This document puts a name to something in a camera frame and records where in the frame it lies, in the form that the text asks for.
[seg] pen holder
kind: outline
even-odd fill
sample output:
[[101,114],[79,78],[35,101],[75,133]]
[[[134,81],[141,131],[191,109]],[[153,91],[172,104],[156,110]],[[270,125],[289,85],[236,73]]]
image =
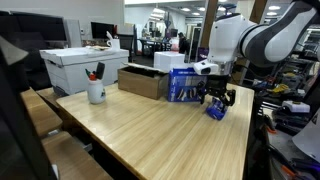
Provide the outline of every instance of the pen holder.
[[102,81],[97,80],[89,80],[88,87],[88,100],[91,104],[100,104],[106,99],[106,93],[102,84]]

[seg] blue object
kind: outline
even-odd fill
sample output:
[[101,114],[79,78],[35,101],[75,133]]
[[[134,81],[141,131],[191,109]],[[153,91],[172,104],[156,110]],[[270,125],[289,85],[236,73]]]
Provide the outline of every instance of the blue object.
[[206,112],[210,117],[217,120],[222,120],[227,112],[228,107],[224,106],[222,102],[216,98],[212,98],[212,104],[207,107]]
[[169,73],[169,102],[200,101],[196,87],[199,82],[206,82],[207,76],[198,75],[193,68],[173,69]]

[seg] white cup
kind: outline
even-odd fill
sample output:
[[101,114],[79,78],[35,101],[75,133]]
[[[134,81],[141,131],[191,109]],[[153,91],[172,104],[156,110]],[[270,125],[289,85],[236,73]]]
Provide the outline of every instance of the white cup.
[[107,41],[107,44],[115,50],[120,49],[120,40],[119,39],[110,39],[109,41]]

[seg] black chair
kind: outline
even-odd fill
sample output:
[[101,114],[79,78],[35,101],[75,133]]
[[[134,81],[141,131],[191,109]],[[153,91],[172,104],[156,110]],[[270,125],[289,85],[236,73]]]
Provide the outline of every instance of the black chair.
[[120,40],[120,48],[129,51],[129,62],[132,61],[132,43],[133,43],[133,35],[127,34],[118,34],[118,38]]
[[14,46],[29,53],[22,61],[29,85],[34,90],[51,87],[47,68],[39,52],[39,50],[48,49],[41,34],[38,32],[14,32],[3,33],[2,36]]

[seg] office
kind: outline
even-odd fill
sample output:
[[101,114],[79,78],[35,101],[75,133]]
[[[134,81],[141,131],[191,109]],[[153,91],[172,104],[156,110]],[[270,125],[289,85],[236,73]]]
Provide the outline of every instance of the office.
[[[306,163],[301,159],[312,160],[314,166],[319,161],[316,142],[301,138],[301,134],[316,136],[306,135],[304,127],[318,128],[316,121],[309,122],[313,115],[317,117],[319,108],[317,4],[245,2],[209,0],[203,1],[203,6],[193,2],[195,5],[189,7],[182,6],[182,1],[178,2],[181,7],[161,3],[138,7],[115,0],[2,3],[4,15],[0,19],[15,22],[12,27],[20,31],[4,33],[11,27],[1,28],[1,127],[8,127],[6,132],[14,135],[12,142],[17,142],[26,167],[33,170],[27,174],[38,179],[46,179],[48,174],[56,179],[55,172],[60,179],[250,179],[261,175],[249,167],[264,164],[266,168],[258,169],[263,177],[277,179],[289,174],[317,179],[314,169],[301,169]],[[309,18],[304,19],[306,24],[288,19],[286,9],[295,7],[303,9],[288,11],[293,13],[290,17],[303,15]],[[159,15],[155,8],[164,13]],[[202,12],[200,8],[213,11]],[[139,16],[126,21],[126,10],[133,14],[143,9],[150,14],[143,22],[133,22]],[[192,16],[196,11],[205,17],[201,24],[199,18],[193,18],[197,23],[187,18],[187,14],[200,16]],[[47,27],[54,20],[54,28],[63,27],[64,33],[59,34],[58,28],[49,34],[48,28],[37,29],[33,22],[43,19]],[[287,23],[291,29],[300,28],[301,33],[287,37],[281,32],[290,29],[284,28],[278,30],[281,37],[259,34],[274,31],[277,22]],[[31,25],[36,32],[27,32]],[[193,43],[189,37],[194,37],[197,28],[198,42]],[[26,37],[24,33],[32,36],[21,41]],[[127,37],[131,43],[125,48]],[[179,53],[183,37],[190,40],[190,48]],[[259,46],[252,37],[269,38],[263,40],[280,47],[270,50],[270,46]],[[3,50],[8,46],[10,51]],[[35,75],[43,69],[46,71]],[[39,83],[40,77],[46,77],[49,86]],[[290,120],[292,113],[299,113],[299,119]],[[266,136],[254,136],[251,131],[266,132]],[[254,143],[266,139],[269,144]],[[8,147],[17,148],[6,145],[1,152],[10,154]],[[285,159],[300,166],[279,160],[273,153],[270,159],[262,155],[250,165],[250,155],[257,147],[269,152],[278,149]],[[281,151],[284,148],[295,152],[295,156]],[[15,170],[1,175],[12,177],[17,175]]]

